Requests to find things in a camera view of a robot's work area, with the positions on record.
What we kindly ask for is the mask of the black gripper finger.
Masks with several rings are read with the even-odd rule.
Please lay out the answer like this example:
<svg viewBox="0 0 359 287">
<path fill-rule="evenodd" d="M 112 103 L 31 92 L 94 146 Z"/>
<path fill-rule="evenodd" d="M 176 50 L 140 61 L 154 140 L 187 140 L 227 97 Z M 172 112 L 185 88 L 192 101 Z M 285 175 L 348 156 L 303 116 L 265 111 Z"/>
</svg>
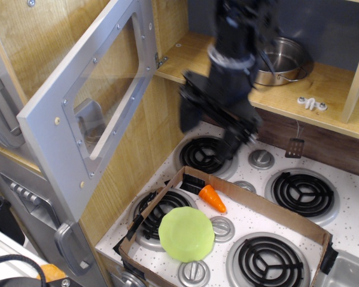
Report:
<svg viewBox="0 0 359 287">
<path fill-rule="evenodd" d="M 242 144 L 253 141 L 257 128 L 237 130 L 227 128 L 223 135 L 223 160 L 231 160 Z"/>
<path fill-rule="evenodd" d="M 183 133 L 196 127 L 203 118 L 202 103 L 195 98 L 181 98 L 179 126 Z"/>
</svg>

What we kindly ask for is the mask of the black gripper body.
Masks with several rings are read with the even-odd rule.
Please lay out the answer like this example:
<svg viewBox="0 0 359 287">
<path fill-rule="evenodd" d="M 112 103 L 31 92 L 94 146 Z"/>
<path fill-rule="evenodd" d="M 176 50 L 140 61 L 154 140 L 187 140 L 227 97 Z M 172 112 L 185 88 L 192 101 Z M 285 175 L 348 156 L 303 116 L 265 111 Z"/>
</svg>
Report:
<svg viewBox="0 0 359 287">
<path fill-rule="evenodd" d="M 201 100 L 203 114 L 224 129 L 257 128 L 258 133 L 263 121 L 248 99 L 257 74 L 256 66 L 245 71 L 212 65 L 207 77 L 187 71 L 179 93 L 181 98 Z"/>
</svg>

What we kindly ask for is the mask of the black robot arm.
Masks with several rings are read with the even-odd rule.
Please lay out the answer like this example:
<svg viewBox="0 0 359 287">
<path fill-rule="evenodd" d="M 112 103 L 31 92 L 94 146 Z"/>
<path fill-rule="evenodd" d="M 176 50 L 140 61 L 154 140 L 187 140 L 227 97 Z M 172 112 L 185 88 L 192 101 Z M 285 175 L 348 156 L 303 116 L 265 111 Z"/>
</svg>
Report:
<svg viewBox="0 0 359 287">
<path fill-rule="evenodd" d="M 260 62 L 274 70 L 264 49 L 279 35 L 278 1 L 217 1 L 215 42 L 208 47 L 208 76 L 184 73 L 180 129 L 187 132 L 207 115 L 225 132 L 215 161 L 231 160 L 258 132 L 261 118 L 248 96 Z"/>
</svg>

